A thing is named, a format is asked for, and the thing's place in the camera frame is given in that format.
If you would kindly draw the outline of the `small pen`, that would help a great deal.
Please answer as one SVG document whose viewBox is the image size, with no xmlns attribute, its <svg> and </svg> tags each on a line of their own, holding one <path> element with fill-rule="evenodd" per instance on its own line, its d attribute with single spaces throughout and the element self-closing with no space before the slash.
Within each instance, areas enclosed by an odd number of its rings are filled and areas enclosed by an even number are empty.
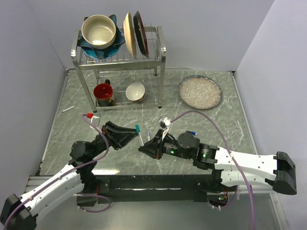
<svg viewBox="0 0 307 230">
<path fill-rule="evenodd" d="M 139 136 L 139 139 L 140 139 L 141 146 L 143 146 L 144 142 L 143 142 L 143 139 L 142 139 L 142 136 L 141 136 L 140 132 L 138 133 L 138 136 Z"/>
</svg>

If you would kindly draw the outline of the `teal pen cap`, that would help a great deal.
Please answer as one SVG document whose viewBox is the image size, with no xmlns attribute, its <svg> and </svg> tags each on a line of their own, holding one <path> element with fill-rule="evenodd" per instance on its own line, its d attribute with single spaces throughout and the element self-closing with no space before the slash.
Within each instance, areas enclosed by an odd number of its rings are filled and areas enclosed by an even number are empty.
<svg viewBox="0 0 307 230">
<path fill-rule="evenodd" d="M 138 124 L 135 125 L 135 128 L 136 128 L 136 131 L 137 131 L 138 133 L 140 133 L 140 128 L 139 128 L 139 125 L 138 125 Z"/>
</svg>

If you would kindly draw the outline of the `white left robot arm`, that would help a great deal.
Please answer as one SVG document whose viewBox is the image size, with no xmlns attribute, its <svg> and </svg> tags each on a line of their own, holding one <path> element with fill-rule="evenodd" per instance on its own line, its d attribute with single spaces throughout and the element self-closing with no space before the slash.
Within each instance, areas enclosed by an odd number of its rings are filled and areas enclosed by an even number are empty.
<svg viewBox="0 0 307 230">
<path fill-rule="evenodd" d="M 134 128 L 120 127 L 108 121 L 99 129 L 92 142 L 76 141 L 71 147 L 71 160 L 57 174 L 21 196 L 12 194 L 4 203 L 0 221 L 5 230 L 34 230 L 38 216 L 47 214 L 74 194 L 86 196 L 96 190 L 98 183 L 92 170 L 105 157 L 109 148 L 121 149 L 138 132 Z"/>
</svg>

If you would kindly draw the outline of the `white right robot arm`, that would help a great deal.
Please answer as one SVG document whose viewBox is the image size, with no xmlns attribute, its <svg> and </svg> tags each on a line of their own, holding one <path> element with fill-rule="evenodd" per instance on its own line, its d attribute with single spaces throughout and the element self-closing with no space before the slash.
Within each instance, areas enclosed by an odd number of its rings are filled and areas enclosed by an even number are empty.
<svg viewBox="0 0 307 230">
<path fill-rule="evenodd" d="M 249 184 L 271 187 L 284 195 L 296 195 L 296 166 L 290 156 L 282 151 L 274 155 L 255 155 L 201 143 L 192 132 L 174 138 L 158 130 L 150 141 L 139 147 L 139 152 L 153 159 L 163 155 L 192 160 L 193 166 L 212 170 L 211 188 L 221 191 L 224 187 Z"/>
</svg>

